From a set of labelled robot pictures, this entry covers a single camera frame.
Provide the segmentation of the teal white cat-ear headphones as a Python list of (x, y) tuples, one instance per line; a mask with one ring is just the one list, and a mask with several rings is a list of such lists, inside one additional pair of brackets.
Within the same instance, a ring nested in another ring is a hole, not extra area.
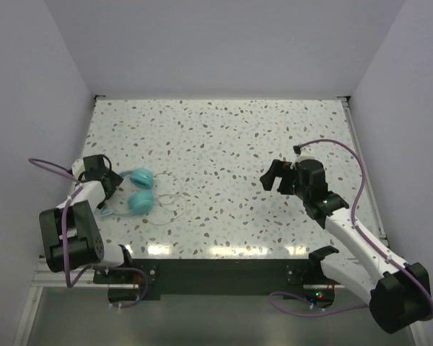
[(105, 203), (98, 215), (101, 217), (111, 215), (142, 216), (149, 213), (154, 205), (154, 194), (152, 192), (154, 175), (152, 172), (145, 168), (138, 168), (120, 172), (118, 175), (122, 178), (128, 178), (130, 183), (139, 188), (139, 191), (128, 198), (127, 210), (119, 211)]

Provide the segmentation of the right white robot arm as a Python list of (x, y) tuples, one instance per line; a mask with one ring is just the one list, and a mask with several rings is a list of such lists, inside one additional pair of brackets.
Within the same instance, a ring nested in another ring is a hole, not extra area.
[(331, 279), (344, 285), (369, 308), (378, 326), (392, 334), (416, 321), (433, 318), (429, 273), (409, 264), (351, 217), (349, 204), (328, 188), (323, 164), (315, 159), (291, 163), (273, 160), (260, 181), (270, 191), (276, 178), (278, 192), (298, 197), (307, 215), (335, 236), (354, 256), (357, 265), (345, 265), (333, 246), (309, 255), (307, 275), (315, 283)]

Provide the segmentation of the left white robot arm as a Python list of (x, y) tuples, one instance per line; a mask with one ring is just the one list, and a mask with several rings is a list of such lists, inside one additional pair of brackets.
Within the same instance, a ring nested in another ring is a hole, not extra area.
[(131, 255), (123, 245), (105, 244), (95, 220), (123, 181), (107, 156), (86, 156), (74, 162), (65, 176), (74, 189), (60, 205), (39, 215), (44, 257), (52, 272), (71, 271), (88, 265), (110, 267), (119, 283), (135, 274)]

